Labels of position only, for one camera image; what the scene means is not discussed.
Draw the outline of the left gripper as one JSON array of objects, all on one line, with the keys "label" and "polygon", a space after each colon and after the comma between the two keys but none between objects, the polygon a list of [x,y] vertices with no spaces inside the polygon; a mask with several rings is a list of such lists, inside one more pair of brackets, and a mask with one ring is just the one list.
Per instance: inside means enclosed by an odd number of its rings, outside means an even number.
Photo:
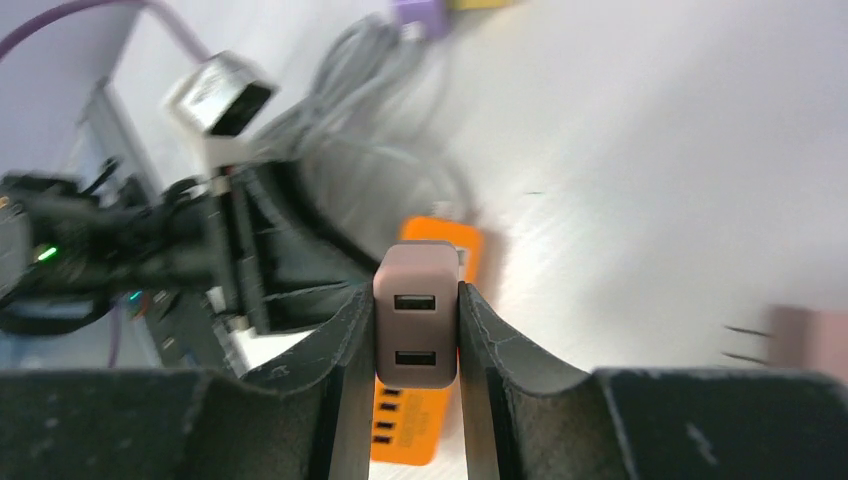
[{"label": "left gripper", "polygon": [[[367,276],[378,260],[346,236],[309,195],[299,162],[262,162],[251,172],[273,213],[306,228],[326,246],[351,260]],[[356,323],[368,316],[371,284],[337,282],[266,294],[246,191],[233,165],[215,167],[203,195],[204,227],[211,254],[218,311],[235,318],[238,329],[258,335],[300,332],[325,323]]]}]

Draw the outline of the orange power strip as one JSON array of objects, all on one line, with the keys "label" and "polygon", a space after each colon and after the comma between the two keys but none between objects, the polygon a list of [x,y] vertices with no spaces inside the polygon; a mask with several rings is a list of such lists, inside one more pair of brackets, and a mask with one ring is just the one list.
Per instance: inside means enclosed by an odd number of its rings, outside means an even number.
[{"label": "orange power strip", "polygon": [[[452,244],[459,255],[460,282],[477,279],[484,251],[480,230],[456,221],[416,216],[405,221],[397,244],[409,241]],[[454,381],[442,389],[400,389],[387,387],[376,374],[372,460],[410,466],[429,464],[440,443]]]}]

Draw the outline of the purple power strip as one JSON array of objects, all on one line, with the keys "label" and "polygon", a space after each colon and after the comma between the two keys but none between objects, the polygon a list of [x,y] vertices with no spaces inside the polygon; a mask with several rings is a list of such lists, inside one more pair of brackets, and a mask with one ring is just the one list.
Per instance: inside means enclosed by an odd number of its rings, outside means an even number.
[{"label": "purple power strip", "polygon": [[418,27],[427,39],[441,39],[449,32],[448,3],[444,0],[394,0],[391,5],[401,27]]}]

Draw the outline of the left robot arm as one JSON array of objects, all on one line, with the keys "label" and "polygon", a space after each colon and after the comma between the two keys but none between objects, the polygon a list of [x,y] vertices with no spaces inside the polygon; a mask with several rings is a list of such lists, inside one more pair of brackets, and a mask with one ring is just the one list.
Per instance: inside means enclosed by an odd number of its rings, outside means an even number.
[{"label": "left robot arm", "polygon": [[260,334],[328,320],[378,263],[308,200],[294,162],[223,169],[223,192],[197,178],[151,204],[101,204],[71,180],[1,183],[1,328],[64,335],[116,296],[219,288],[223,315]]}]

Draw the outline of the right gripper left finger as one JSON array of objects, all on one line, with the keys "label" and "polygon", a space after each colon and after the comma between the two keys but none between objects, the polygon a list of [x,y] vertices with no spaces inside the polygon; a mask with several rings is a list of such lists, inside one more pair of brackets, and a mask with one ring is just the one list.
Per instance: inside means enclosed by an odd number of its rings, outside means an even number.
[{"label": "right gripper left finger", "polygon": [[356,290],[289,350],[211,369],[1,375],[5,479],[365,479],[374,302]]}]

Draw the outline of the pink USB charger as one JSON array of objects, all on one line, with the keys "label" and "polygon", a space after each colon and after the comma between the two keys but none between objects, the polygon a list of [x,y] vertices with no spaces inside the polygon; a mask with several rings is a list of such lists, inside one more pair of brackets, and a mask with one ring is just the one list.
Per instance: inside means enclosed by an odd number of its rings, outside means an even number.
[{"label": "pink USB charger", "polygon": [[779,305],[761,328],[726,325],[725,330],[757,341],[756,353],[723,350],[724,358],[757,367],[796,369],[847,382],[847,312]]},{"label": "pink USB charger", "polygon": [[373,279],[376,374],[389,388],[442,389],[457,375],[459,255],[444,241],[390,247]]}]

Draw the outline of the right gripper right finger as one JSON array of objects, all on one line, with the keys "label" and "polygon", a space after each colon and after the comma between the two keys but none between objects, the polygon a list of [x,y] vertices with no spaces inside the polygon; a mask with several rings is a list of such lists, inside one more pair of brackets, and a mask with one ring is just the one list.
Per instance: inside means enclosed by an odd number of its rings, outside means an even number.
[{"label": "right gripper right finger", "polygon": [[459,361],[472,479],[843,479],[847,390],[798,370],[586,373],[461,284]]}]

